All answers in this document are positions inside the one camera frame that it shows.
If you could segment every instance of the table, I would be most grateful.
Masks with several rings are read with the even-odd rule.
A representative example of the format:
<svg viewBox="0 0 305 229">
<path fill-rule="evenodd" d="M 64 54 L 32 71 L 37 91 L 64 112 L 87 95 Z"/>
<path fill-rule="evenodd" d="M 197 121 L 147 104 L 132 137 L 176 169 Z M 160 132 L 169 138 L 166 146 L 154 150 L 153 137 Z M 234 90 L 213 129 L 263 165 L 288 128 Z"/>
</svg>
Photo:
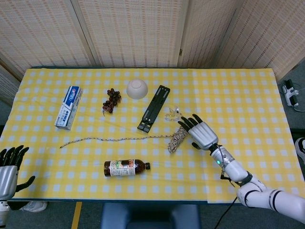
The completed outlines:
<svg viewBox="0 0 305 229">
<path fill-rule="evenodd" d="M 141 100 L 126 94 L 139 77 L 149 92 Z M 16 94 L 0 139 L 0 148 L 29 146 L 18 183 L 34 183 L 15 199 L 189 200 L 227 203 L 235 188 L 220 180 L 220 168 L 209 152 L 184 140 L 174 154 L 169 138 L 101 142 L 82 137 L 141 137 L 137 129 L 155 91 L 171 92 L 148 135 L 171 134 L 179 128 L 164 119 L 169 107 L 184 116 L 197 113 L 218 134 L 219 143 L 269 187 L 305 197 L 305 183 L 272 69 L 29 69 Z M 54 126 L 69 85 L 83 95 L 71 131 Z M 101 112 L 107 89 L 122 94 L 113 114 Z M 133 177 L 105 177 L 106 160 L 141 159 L 151 170 Z"/>
</svg>

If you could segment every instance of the white box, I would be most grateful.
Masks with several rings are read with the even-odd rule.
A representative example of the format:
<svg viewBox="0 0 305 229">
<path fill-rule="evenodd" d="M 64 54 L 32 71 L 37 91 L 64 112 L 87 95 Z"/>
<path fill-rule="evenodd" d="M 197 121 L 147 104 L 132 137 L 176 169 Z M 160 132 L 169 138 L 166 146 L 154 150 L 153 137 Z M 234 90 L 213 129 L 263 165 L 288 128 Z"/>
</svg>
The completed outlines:
<svg viewBox="0 0 305 229">
<path fill-rule="evenodd" d="M 82 89 L 78 86 L 70 86 L 62 102 L 55 126 L 59 129 L 71 130 L 78 104 L 81 99 Z"/>
</svg>

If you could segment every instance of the brown bottle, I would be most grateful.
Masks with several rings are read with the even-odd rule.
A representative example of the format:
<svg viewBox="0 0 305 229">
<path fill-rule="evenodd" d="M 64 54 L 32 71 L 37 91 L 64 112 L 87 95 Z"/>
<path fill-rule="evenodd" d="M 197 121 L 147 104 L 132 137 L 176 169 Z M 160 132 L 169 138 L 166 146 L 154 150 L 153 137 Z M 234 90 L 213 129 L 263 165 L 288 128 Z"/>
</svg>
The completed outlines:
<svg viewBox="0 0 305 229">
<path fill-rule="evenodd" d="M 151 169 L 149 163 L 141 160 L 105 161 L 104 174 L 106 177 L 131 176 L 142 173 L 145 169 Z"/>
</svg>

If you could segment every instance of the white robotic arm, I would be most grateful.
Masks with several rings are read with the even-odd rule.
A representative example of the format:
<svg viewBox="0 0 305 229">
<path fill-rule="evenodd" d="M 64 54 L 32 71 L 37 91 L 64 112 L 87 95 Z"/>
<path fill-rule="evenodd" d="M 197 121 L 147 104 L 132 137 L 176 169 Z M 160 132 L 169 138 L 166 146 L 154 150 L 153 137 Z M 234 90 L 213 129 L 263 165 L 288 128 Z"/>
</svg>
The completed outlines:
<svg viewBox="0 0 305 229">
<path fill-rule="evenodd" d="M 10 207 L 7 200 L 10 200 L 16 192 L 27 188 L 33 183 L 35 176 L 21 185 L 17 185 L 18 171 L 24 154 L 29 150 L 23 146 L 6 149 L 0 152 L 0 228 L 5 228 L 7 215 Z"/>
<path fill-rule="evenodd" d="M 210 150 L 210 155 L 222 168 L 221 179 L 234 181 L 240 186 L 237 191 L 238 200 L 247 207 L 268 208 L 291 217 L 305 224 L 305 199 L 277 189 L 267 188 L 260 180 L 246 171 L 234 157 L 218 145 L 218 137 L 214 131 L 193 114 L 193 118 L 178 123 L 193 137 L 192 145 L 197 149 Z"/>
</svg>

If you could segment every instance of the string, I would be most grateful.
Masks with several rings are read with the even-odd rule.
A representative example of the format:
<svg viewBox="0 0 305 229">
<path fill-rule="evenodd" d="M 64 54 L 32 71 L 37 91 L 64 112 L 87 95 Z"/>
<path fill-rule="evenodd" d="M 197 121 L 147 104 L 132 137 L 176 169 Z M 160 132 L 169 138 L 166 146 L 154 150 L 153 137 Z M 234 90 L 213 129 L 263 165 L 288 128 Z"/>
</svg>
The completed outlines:
<svg viewBox="0 0 305 229">
<path fill-rule="evenodd" d="M 117 138 L 117 139 L 112 139 L 112 138 L 100 138 L 100 137 L 84 137 L 84 138 L 80 138 L 80 139 L 76 139 L 74 141 L 70 141 L 67 142 L 65 144 L 63 144 L 60 149 L 64 148 L 67 145 L 76 143 L 76 142 L 81 142 L 81 141 L 85 141 L 85 140 L 89 140 L 89 139 L 96 139 L 99 141 L 105 141 L 105 142 L 119 142 L 119 141 L 125 141 L 125 140 L 143 140 L 146 138 L 167 138 L 167 137 L 171 137 L 172 139 L 170 140 L 169 144 L 168 144 L 168 151 L 170 153 L 173 153 L 177 150 L 178 146 L 182 143 L 182 141 L 185 139 L 186 135 L 188 133 L 186 132 L 186 130 L 183 129 L 183 127 L 181 126 L 179 128 L 179 130 L 172 134 L 172 135 L 153 135 L 153 136 L 145 136 L 145 137 L 122 137 L 122 138 Z"/>
</svg>

